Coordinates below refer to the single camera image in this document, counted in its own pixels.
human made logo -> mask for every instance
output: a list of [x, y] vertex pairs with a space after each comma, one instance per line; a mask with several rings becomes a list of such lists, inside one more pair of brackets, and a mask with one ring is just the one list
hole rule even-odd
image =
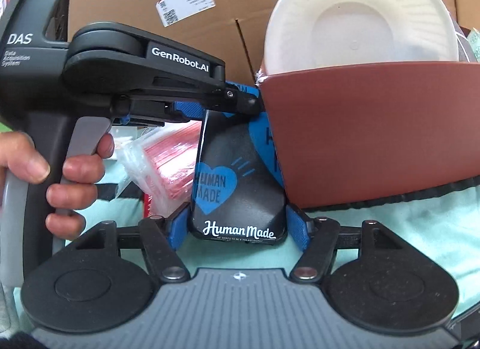
[[193, 198], [205, 215], [216, 210], [234, 192], [237, 175], [225, 166], [212, 169], [207, 164], [197, 164]]
[[224, 235], [240, 235], [245, 240], [248, 239], [276, 239], [273, 231], [269, 228], [266, 230], [258, 229], [256, 226], [246, 227], [229, 227], [229, 226], [217, 226], [216, 221], [205, 220], [205, 228], [203, 229], [203, 235], [212, 234], [215, 238]]

clear plastic wrapper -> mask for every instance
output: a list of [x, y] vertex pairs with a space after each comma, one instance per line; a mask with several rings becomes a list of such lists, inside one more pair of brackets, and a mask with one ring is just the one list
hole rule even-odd
[[158, 215], [168, 216], [191, 196], [201, 122], [166, 124], [123, 144], [117, 153]]
[[117, 199], [131, 182], [130, 176], [124, 174], [123, 168], [121, 166], [117, 168], [116, 166], [117, 153], [118, 150], [121, 150], [122, 146], [135, 140], [139, 135], [139, 131], [137, 127], [114, 126], [110, 129], [110, 134], [113, 137], [115, 149], [111, 158], [105, 159], [104, 161], [107, 172], [100, 183], [116, 183], [117, 191], [115, 193], [115, 198]]

black round pad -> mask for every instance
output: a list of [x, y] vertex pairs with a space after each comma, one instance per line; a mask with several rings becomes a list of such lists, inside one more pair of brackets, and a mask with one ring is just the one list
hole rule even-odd
[[33, 271], [21, 299], [36, 324], [65, 333], [93, 333], [138, 315], [153, 292], [150, 277], [137, 265], [99, 250], [77, 250]]
[[360, 327], [395, 335], [450, 320], [458, 287], [446, 271], [427, 258], [381, 254], [349, 262], [331, 275], [327, 293], [342, 316]]

hand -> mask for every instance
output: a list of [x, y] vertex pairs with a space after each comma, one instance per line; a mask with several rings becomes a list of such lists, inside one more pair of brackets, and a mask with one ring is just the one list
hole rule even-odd
[[[46, 199], [54, 208], [81, 210], [88, 208], [97, 199], [95, 182], [105, 174], [102, 159], [113, 154], [114, 143], [106, 134], [98, 143], [95, 155], [78, 155], [68, 158], [63, 164], [63, 176], [77, 184], [53, 184], [46, 192]], [[0, 134], [0, 188], [5, 184], [5, 169], [31, 184], [40, 184], [50, 173], [47, 161], [35, 150], [31, 139], [20, 132]], [[50, 214], [46, 227], [59, 238], [74, 239], [85, 228], [85, 218], [76, 212], [70, 216]]]

barcode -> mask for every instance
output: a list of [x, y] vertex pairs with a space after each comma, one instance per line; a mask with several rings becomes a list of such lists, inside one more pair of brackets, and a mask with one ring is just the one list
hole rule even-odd
[[167, 25], [171, 25], [173, 23], [176, 23], [179, 19], [177, 17], [177, 14], [175, 12], [175, 9], [172, 9], [164, 14], [164, 19]]

